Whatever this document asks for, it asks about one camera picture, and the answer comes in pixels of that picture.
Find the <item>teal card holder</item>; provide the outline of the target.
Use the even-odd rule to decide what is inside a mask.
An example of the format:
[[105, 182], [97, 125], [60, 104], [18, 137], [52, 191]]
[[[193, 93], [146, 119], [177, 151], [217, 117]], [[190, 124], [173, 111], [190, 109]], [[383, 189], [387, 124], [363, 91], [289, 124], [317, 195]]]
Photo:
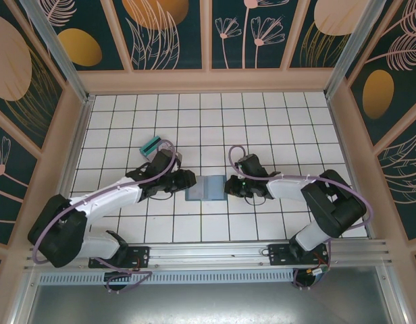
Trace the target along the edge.
[[186, 201], [223, 201], [227, 199], [224, 192], [226, 177], [224, 175], [202, 175], [196, 177], [196, 184], [185, 190]]

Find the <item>small electronics board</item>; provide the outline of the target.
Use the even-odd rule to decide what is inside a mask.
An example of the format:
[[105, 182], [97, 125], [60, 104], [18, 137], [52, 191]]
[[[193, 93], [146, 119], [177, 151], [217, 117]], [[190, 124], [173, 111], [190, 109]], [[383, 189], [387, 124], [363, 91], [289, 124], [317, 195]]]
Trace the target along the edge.
[[308, 269], [307, 274], [314, 277], [315, 281], [319, 281], [328, 270], [328, 267], [316, 267]]

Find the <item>aluminium mounting rail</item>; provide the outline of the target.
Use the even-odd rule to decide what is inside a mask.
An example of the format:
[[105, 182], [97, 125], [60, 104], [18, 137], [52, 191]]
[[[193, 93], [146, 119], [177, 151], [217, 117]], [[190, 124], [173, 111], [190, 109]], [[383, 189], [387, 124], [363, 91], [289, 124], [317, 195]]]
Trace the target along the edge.
[[256, 268], [309, 268], [309, 267], [366, 267], [390, 265], [392, 256], [383, 240], [339, 239], [327, 246], [328, 264], [270, 265], [268, 246], [273, 242], [223, 242], [194, 244], [130, 244], [150, 248], [150, 270], [219, 270]]

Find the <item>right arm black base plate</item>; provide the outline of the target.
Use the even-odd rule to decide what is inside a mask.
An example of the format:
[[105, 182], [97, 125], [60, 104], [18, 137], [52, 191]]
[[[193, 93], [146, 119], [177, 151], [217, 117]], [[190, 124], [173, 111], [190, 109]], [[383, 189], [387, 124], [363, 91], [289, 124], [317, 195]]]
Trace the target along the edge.
[[289, 244], [270, 244], [268, 246], [270, 265], [322, 265], [328, 264], [328, 250], [325, 244], [311, 251], [293, 252]]

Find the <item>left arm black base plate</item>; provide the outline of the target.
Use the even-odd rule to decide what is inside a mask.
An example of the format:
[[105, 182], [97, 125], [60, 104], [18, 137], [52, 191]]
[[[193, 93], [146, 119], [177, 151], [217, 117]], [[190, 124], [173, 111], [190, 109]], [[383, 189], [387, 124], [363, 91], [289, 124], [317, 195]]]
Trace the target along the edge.
[[98, 261], [97, 259], [90, 258], [88, 262], [88, 267], [90, 269], [104, 269], [108, 268], [107, 263], [113, 268], [120, 269], [144, 269], [148, 267], [150, 257], [150, 248], [148, 246], [131, 246], [128, 247], [125, 253], [118, 252], [111, 259], [102, 259]]

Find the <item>aluminium corner post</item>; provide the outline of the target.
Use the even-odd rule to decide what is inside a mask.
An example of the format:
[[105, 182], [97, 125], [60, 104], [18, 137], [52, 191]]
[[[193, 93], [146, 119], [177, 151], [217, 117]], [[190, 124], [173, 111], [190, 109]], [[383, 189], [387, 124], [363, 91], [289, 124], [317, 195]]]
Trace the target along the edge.
[[382, 12], [386, 2], [387, 0], [369, 0], [369, 3], [365, 6], [323, 90], [327, 102], [335, 95], [349, 67], [363, 48], [378, 18], [383, 16]]
[[52, 28], [52, 25], [50, 25], [43, 14], [40, 5], [36, 0], [20, 0], [20, 3], [25, 9], [28, 17], [32, 20], [35, 28], [38, 30], [41, 38], [50, 49], [52, 56], [56, 59], [77, 97], [83, 103], [86, 103], [88, 101], [88, 92], [79, 78], [74, 64], [70, 61], [70, 58]]

